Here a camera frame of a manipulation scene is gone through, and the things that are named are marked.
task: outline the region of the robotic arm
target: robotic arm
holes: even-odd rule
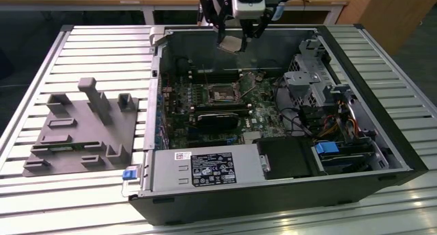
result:
[[[278,4],[286,1],[288,0],[199,0],[205,20],[217,32],[217,46],[231,53],[243,52],[251,38],[259,38]],[[240,25],[240,39],[225,35],[225,21],[231,19]]]

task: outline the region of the power supply label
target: power supply label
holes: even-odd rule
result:
[[[237,183],[231,153],[190,156],[194,187]]]

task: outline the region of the floor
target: floor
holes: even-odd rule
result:
[[[182,18],[194,15],[183,14]],[[169,20],[174,15],[158,13],[157,22],[179,24]],[[38,70],[61,25],[133,25],[142,24],[139,12],[0,12],[0,77],[6,73],[1,55],[6,56],[14,71],[0,79],[0,132],[9,122],[27,85]],[[437,7],[422,20],[398,54],[392,57],[423,93],[437,104]]]

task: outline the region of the gray plastic part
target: gray plastic part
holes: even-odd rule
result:
[[[47,98],[46,107],[54,115],[66,114],[63,107],[66,104],[70,104],[70,101],[65,94],[51,94]]]
[[[81,162],[83,167],[95,167],[103,165],[101,157],[98,155],[81,156]]]
[[[114,151],[109,146],[106,148],[105,156],[107,157],[111,164],[119,164],[129,161],[129,154],[121,144],[117,148],[117,151]]]
[[[43,171],[49,168],[49,163],[43,159],[33,159],[26,161],[23,164],[23,169],[27,171]]]
[[[69,126],[75,126],[77,122],[74,118],[61,118],[61,119],[54,119],[50,120],[46,124],[46,126],[51,129],[55,127],[69,127]]]
[[[69,135],[47,135],[42,137],[39,141],[41,144],[55,144],[55,143],[67,143],[70,142]]]
[[[87,97],[97,99],[93,111],[87,100],[67,103],[66,96],[53,96],[51,102],[59,103],[66,113],[50,112],[46,116],[23,164],[25,177],[123,169],[130,164],[138,99],[122,95],[130,109],[121,110],[119,100],[106,99],[103,93],[93,91],[94,84],[93,79],[78,83],[90,93]],[[98,111],[106,113],[110,124],[101,123]]]
[[[95,90],[95,83],[93,77],[81,78],[78,80],[77,88],[86,94],[90,103],[89,106],[91,107],[91,111],[97,113],[101,123],[109,125],[111,124],[111,118],[107,111],[110,107],[107,107],[107,99],[103,93],[98,93]]]
[[[117,104],[122,112],[134,110],[134,103],[129,93],[119,93]]]

